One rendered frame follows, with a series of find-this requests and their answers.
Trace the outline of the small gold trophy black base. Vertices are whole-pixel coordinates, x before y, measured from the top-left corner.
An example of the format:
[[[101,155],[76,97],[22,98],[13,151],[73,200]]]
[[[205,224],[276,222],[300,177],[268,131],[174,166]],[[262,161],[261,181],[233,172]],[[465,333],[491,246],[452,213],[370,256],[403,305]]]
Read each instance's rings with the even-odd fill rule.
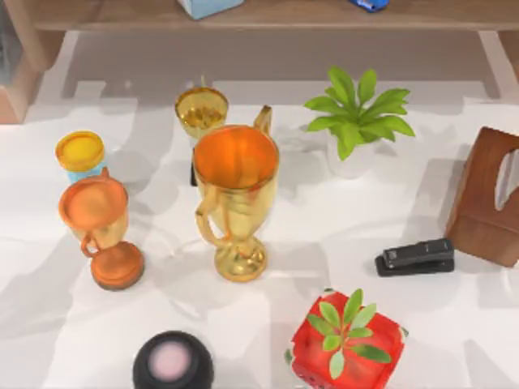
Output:
[[[191,148],[206,134],[225,124],[229,102],[224,94],[207,85],[205,76],[200,85],[180,94],[175,101],[176,116],[190,137]]]

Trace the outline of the large gold trophy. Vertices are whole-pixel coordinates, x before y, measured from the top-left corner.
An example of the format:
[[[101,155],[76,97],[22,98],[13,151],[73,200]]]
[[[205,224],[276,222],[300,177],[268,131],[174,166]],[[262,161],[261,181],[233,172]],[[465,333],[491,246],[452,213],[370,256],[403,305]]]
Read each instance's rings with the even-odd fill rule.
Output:
[[[201,202],[195,220],[216,248],[215,266],[233,282],[261,275],[268,255],[255,232],[271,209],[280,164],[270,135],[272,108],[265,105],[253,125],[226,125],[195,146],[192,163]]]

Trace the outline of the blue object on shelf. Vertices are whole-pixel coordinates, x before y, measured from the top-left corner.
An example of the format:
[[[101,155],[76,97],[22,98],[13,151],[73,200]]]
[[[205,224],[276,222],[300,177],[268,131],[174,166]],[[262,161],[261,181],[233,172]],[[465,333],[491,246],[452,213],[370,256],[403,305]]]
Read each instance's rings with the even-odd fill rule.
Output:
[[[389,0],[349,0],[355,6],[362,8],[363,10],[374,13],[385,9]]]

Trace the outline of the wooden shelf unit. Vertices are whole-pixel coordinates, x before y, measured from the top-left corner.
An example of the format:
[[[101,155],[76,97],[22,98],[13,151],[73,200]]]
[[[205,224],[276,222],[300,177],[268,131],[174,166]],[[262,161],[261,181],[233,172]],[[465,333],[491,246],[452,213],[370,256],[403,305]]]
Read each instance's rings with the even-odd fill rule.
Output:
[[[122,64],[144,64],[146,81],[166,89],[199,74],[231,100],[290,104],[300,82],[333,59],[358,74],[373,65],[386,79],[468,79],[477,66],[458,41],[494,32],[513,69],[519,95],[519,0],[390,0],[370,14],[349,0],[245,0],[241,6],[192,19],[178,0],[0,0],[24,56],[6,91],[11,119],[24,119],[43,74],[68,32],[99,32],[108,42],[132,38]],[[456,39],[448,43],[448,38]]]

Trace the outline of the bronze trophy round base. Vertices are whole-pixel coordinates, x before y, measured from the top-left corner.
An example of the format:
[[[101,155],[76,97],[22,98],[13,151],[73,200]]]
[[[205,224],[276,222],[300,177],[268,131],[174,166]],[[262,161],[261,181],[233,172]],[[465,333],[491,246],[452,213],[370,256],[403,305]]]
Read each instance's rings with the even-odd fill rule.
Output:
[[[124,185],[107,168],[70,185],[59,201],[59,214],[90,258],[92,278],[103,289],[130,288],[144,273],[143,254],[124,239],[127,206]]]

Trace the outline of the brown wooden tissue box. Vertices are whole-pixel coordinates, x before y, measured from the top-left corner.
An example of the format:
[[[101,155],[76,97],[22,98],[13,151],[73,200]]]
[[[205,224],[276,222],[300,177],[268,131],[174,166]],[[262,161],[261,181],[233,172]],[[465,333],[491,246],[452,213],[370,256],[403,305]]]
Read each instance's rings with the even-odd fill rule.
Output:
[[[519,187],[495,207],[501,162],[519,150],[519,136],[480,129],[457,187],[444,236],[454,248],[504,267],[519,261]]]

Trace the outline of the black stapler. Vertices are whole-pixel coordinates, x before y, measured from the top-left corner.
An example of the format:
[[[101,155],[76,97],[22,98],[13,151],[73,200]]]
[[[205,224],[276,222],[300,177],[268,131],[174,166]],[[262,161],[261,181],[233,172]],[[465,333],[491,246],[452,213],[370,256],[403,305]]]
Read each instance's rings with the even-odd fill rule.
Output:
[[[454,270],[454,248],[447,238],[386,249],[375,258],[381,277],[413,276]]]

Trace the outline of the green plant in white pot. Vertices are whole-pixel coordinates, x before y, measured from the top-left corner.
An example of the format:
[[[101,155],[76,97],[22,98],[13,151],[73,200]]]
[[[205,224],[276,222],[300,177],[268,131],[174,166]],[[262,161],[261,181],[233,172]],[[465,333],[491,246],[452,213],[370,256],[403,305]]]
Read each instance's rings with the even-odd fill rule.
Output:
[[[374,165],[375,150],[384,141],[394,142],[396,135],[414,137],[405,120],[406,88],[390,88],[376,95],[377,74],[365,71],[355,83],[338,66],[328,71],[330,86],[322,96],[308,100],[304,107],[317,112],[307,132],[326,130],[328,164],[338,177],[356,178]]]

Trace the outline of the yellow lidded blue can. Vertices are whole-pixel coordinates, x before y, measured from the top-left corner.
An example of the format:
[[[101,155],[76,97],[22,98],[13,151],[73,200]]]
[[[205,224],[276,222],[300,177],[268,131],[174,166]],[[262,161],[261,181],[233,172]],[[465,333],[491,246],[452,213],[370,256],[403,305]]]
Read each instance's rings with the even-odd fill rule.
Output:
[[[101,137],[89,130],[74,131],[61,138],[55,156],[65,169],[70,183],[102,173],[105,163],[105,146]]]

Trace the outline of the light blue box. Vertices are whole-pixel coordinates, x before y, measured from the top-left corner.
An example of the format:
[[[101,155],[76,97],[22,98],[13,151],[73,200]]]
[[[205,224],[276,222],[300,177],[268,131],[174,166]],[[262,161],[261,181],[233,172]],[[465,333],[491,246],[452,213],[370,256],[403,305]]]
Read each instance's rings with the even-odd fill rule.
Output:
[[[177,2],[192,19],[199,20],[241,6],[245,0],[177,0]]]

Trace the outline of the plant in red square pot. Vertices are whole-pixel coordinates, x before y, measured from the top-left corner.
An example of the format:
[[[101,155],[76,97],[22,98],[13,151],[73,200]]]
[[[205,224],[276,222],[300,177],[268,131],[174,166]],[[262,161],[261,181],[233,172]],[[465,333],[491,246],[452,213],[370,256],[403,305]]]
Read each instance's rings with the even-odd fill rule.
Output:
[[[285,362],[309,389],[385,389],[409,332],[363,304],[326,288],[286,349]]]

